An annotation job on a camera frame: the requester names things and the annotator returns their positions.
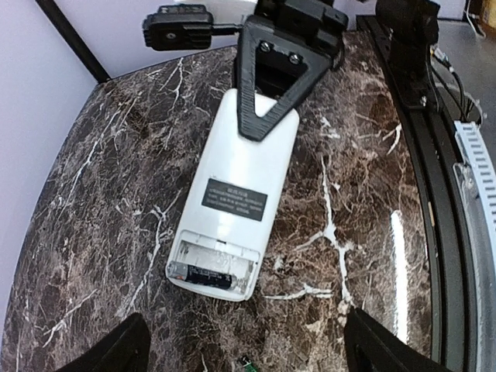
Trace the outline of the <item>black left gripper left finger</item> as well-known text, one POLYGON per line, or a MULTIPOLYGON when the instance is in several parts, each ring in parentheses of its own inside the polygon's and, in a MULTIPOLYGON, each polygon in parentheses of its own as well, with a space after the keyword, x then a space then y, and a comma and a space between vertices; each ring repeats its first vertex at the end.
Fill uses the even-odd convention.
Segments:
POLYGON ((135 312, 62 371, 147 371, 150 331, 135 312))

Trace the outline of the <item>white and red remote control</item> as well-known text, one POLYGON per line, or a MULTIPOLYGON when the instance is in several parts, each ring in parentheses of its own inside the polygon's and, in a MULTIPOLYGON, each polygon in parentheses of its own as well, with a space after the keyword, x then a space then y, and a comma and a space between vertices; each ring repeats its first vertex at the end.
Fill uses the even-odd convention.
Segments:
POLYGON ((229 290, 167 276, 178 287, 224 301, 254 292, 298 131, 291 110, 261 142, 241 136, 237 90, 222 97, 171 246, 172 261, 231 274, 229 290))

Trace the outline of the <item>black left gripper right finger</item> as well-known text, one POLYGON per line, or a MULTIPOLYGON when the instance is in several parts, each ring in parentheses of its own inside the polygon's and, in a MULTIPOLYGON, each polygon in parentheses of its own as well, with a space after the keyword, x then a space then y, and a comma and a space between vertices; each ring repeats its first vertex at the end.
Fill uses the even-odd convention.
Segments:
POLYGON ((446 371, 447 368, 405 345, 360 308, 351 308, 344 327, 350 371, 446 371))

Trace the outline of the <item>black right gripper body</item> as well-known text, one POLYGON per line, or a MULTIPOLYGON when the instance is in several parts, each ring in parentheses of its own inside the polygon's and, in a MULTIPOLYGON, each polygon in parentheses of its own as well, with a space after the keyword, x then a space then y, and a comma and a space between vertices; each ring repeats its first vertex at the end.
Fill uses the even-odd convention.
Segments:
POLYGON ((335 9, 332 1, 258 1, 254 14, 271 21, 277 30, 302 40, 308 48, 325 54, 332 61, 331 71, 342 67, 343 33, 349 17, 335 9))

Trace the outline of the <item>green black battery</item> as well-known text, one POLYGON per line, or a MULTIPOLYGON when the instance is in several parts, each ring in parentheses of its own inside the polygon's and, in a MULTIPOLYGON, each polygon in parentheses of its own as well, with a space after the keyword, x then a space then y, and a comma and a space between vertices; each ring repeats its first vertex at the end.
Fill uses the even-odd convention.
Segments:
POLYGON ((172 261, 167 265, 166 273, 168 277, 173 279, 222 290, 229 290, 236 283, 236 278, 231 274, 224 274, 177 261, 172 261))
POLYGON ((244 372, 259 371, 253 361, 247 355, 242 355, 237 361, 242 366, 244 372))

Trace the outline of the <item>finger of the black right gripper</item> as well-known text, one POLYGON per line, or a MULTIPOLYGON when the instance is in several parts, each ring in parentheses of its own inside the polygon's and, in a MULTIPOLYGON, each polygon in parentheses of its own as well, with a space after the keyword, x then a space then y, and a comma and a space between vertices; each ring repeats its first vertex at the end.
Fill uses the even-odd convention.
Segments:
POLYGON ((329 58, 303 40, 250 16, 236 55, 238 132, 261 142, 310 94, 329 69, 329 58))

